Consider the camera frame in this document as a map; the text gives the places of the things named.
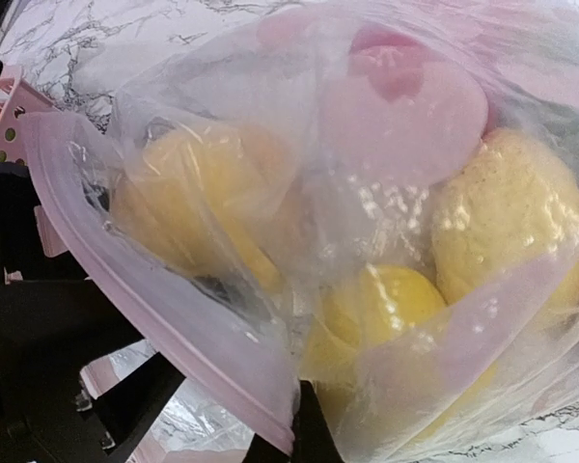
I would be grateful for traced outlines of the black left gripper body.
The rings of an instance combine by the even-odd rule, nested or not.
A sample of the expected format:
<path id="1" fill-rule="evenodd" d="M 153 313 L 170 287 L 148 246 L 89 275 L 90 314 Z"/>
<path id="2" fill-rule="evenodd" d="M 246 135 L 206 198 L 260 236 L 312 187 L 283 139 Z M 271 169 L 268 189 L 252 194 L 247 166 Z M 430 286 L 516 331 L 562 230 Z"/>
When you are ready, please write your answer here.
<path id="1" fill-rule="evenodd" d="M 134 424 L 81 369 L 137 336 L 95 285 L 59 280 L 43 253 L 29 171 L 0 162 L 0 462 L 125 462 Z"/>

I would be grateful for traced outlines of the yellow fake peach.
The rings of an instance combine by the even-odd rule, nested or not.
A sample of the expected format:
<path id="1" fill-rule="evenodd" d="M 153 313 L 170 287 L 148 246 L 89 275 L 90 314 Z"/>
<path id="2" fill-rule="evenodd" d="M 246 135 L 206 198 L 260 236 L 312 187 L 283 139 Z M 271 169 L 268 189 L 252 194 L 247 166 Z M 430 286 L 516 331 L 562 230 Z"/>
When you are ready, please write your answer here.
<path id="1" fill-rule="evenodd" d="M 495 129 L 440 191 L 431 225 L 437 285 L 453 304 L 504 270 L 579 243 L 579 187 L 541 141 Z"/>

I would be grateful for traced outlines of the red fake apple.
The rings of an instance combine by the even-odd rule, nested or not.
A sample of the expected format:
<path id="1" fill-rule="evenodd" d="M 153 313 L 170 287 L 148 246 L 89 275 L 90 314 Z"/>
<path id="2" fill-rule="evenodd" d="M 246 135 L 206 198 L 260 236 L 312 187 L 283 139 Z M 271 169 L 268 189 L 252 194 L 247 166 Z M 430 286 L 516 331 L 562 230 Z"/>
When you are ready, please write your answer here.
<path id="1" fill-rule="evenodd" d="M 464 74 L 426 44 L 379 27 L 358 31 L 349 50 L 339 93 L 369 104 L 457 104 L 465 98 Z"/>

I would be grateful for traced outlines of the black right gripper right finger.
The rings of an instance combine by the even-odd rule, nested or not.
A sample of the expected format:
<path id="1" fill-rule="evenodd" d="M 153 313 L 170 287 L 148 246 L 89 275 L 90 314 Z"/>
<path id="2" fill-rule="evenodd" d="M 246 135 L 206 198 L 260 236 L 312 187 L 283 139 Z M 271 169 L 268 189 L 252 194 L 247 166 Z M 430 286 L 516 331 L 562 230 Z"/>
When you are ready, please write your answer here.
<path id="1" fill-rule="evenodd" d="M 300 381 L 300 404 L 294 416 L 292 431 L 292 462 L 343 462 L 323 416 L 314 386 L 309 381 Z"/>

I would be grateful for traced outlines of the yellow fake bell pepper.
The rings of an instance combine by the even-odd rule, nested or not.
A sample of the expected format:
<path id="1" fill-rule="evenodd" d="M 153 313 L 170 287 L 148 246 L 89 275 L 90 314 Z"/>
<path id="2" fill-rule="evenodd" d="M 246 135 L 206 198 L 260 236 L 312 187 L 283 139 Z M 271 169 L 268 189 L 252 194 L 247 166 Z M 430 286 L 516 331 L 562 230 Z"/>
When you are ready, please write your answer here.
<path id="1" fill-rule="evenodd" d="M 150 142 L 124 170 L 110 203 L 114 223 L 186 277 L 223 278 L 237 252 L 262 288 L 283 277 L 265 253 L 300 241 L 303 200 L 288 182 L 292 159 L 256 125 L 177 128 Z M 230 241 L 230 251 L 221 248 Z"/>

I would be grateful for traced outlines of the pink perforated plastic basket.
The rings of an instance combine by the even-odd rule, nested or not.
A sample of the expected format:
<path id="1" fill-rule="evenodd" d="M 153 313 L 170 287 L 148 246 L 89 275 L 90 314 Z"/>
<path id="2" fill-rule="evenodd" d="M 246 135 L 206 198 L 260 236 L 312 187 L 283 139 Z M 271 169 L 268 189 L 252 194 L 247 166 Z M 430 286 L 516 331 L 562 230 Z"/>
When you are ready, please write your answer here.
<path id="1" fill-rule="evenodd" d="M 53 102 L 23 78 L 20 66 L 5 66 L 0 74 L 0 163 L 25 166 L 27 157 L 20 123 L 27 113 L 57 111 Z"/>

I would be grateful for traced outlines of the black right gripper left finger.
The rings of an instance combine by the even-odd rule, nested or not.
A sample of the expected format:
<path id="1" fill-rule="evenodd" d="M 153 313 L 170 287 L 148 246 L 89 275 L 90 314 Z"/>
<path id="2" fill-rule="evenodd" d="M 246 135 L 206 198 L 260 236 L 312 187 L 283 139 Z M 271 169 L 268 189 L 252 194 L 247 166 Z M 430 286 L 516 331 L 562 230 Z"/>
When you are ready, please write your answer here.
<path id="1" fill-rule="evenodd" d="M 275 448 L 260 435 L 255 434 L 242 463 L 290 463 L 289 455 Z"/>

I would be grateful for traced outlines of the clear zip top bag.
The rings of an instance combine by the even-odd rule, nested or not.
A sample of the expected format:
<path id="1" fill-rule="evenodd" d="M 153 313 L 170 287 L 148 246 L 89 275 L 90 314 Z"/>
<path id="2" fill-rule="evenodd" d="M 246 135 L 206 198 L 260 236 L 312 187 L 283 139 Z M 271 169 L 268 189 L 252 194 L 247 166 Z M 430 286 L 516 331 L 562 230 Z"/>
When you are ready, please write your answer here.
<path id="1" fill-rule="evenodd" d="M 426 44 L 464 74 L 457 104 L 347 100 L 365 27 Z M 22 135 L 42 208 L 92 280 L 206 398 L 293 448 L 303 348 L 324 290 L 366 265 L 412 268 L 440 291 L 437 197 L 495 129 L 548 146 L 579 187 L 579 11 L 566 1 L 328 1 L 265 16 L 153 65 L 116 93 L 105 132 L 72 112 L 32 113 Z M 110 203 L 125 168 L 177 128 L 256 125 L 292 159 L 300 241 L 265 253 L 262 288 L 231 251 L 223 278 L 186 277 L 126 235 Z M 334 443 L 347 462 L 413 462 L 463 449 L 579 398 L 579 243 L 504 270 L 367 351 Z"/>

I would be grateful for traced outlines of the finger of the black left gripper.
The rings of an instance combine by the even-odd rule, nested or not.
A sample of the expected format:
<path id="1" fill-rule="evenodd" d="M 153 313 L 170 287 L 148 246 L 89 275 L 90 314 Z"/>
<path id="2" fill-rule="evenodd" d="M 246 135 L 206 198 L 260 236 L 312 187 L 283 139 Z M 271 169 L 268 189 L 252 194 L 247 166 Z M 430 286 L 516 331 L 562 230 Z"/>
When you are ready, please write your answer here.
<path id="1" fill-rule="evenodd" d="M 108 358 L 80 371 L 74 405 L 99 458 L 128 458 L 144 440 L 184 376 L 156 353 L 125 378 Z"/>

